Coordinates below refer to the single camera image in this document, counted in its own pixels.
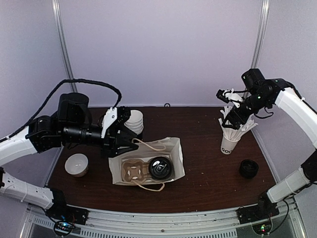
white paper cup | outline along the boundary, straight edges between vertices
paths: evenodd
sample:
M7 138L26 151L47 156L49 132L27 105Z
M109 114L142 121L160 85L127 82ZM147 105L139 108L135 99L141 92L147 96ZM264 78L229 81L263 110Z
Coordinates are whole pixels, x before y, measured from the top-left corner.
M137 127L142 126L142 125L143 125L143 122L138 123L138 124L135 124L135 125L130 125L130 124L125 123L124 125L125 125L127 128L137 128Z
M141 132L143 131L144 127L142 126L140 129L130 129L131 131L133 131L136 134L141 134Z
M223 136L221 147L220 147L221 152L226 155L231 154L231 152L233 151L234 147L236 147L239 140L232 141L232 140L228 140L225 136Z
M142 131L143 131L143 129L144 129L144 128L141 128L140 130L136 130L136 131L134 131L134 133L136 133L136 134L141 134Z
M139 125L139 124L143 124L143 120L137 121L137 122L126 122L126 125L130 125L130 126L135 126L135 125Z
M138 122L143 122L143 114L138 110L131 110L131 116L126 122L127 124L135 124Z
M74 154L70 156L65 163L65 170L70 175L79 178L88 171L88 159L83 154Z

ventilation grille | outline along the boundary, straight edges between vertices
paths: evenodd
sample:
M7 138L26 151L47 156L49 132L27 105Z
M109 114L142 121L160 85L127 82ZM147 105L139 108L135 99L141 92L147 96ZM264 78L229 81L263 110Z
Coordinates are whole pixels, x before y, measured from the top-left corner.
M50 220L46 220L43 218L35 217L33 220L33 223L36 225L40 225L42 227L47 227L47 228L53 228L54 223L51 222Z
M199 236L129 236L86 230L85 228L82 228L80 235L81 237L85 238L237 238L237 232L235 229L230 229L223 232L213 232Z
M41 218L35 216L33 219L33 224L46 227L48 229L52 229L54 226L54 223L51 220L48 220L46 218ZM76 237L82 237L82 238L237 238L237 232L236 229L230 229L222 232L211 232L207 234L202 235L192 235L192 236L130 236L126 234L115 234L115 233L109 233L109 232L102 232L97 230L92 230L89 228L81 228L79 234L72 235Z

white bowl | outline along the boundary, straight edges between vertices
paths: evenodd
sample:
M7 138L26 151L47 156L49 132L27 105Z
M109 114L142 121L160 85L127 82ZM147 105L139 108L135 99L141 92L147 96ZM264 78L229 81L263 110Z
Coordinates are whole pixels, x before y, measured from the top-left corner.
M143 129L144 129L144 127L142 127L141 129L138 129L138 130L132 130L132 129L131 129L131 131L133 131L133 132L136 133L136 134L141 134L141 132L143 131Z
M136 122L140 122L142 120L143 120L142 112L140 112L138 110L131 110L131 116L130 116L129 120L127 121L127 123L136 123Z
M130 130L139 130L139 129L143 128L143 125L139 125L139 126L127 126L127 128L129 128Z
M128 121L125 123L125 125L128 125L128 126L135 126L135 125L140 125L140 124L143 124L143 120L141 121L138 121L138 122L134 122L134 123L129 123Z
M70 156L65 163L65 170L70 175L79 178L88 171L88 159L83 154L74 154Z
M143 122L140 122L140 123L135 123L135 124L128 124L128 123L125 123L124 125L125 125L126 127L128 127L128 128L133 128L133 127L138 127L138 126L143 125Z

white wall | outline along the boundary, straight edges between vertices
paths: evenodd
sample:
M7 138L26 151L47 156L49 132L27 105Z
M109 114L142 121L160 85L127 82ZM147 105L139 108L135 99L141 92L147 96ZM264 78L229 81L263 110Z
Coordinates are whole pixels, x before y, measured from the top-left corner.
M292 82L317 109L317 2L270 1L270 12L259 68L266 78ZM275 109L273 117L259 121L261 136L278 179L297 169L314 147L290 117ZM317 187L296 195L310 238L317 237Z
M60 1L75 78L115 85L127 106L221 105L219 88L243 89L261 6L260 0ZM115 101L103 88L78 89L92 106Z
M53 87L66 78L50 0L0 0L0 137L24 124ZM70 91L66 85L61 92ZM52 98L44 114L57 109ZM52 149L4 166L18 179L43 186ZM26 204L0 197L0 237L16 238Z

stacked white cup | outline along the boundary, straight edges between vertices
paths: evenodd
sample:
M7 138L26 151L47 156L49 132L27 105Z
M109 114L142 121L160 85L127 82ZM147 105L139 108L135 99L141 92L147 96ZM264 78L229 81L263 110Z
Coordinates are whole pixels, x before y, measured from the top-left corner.
M131 110L131 116L124 125L137 135L141 134L144 128L142 112L138 110Z

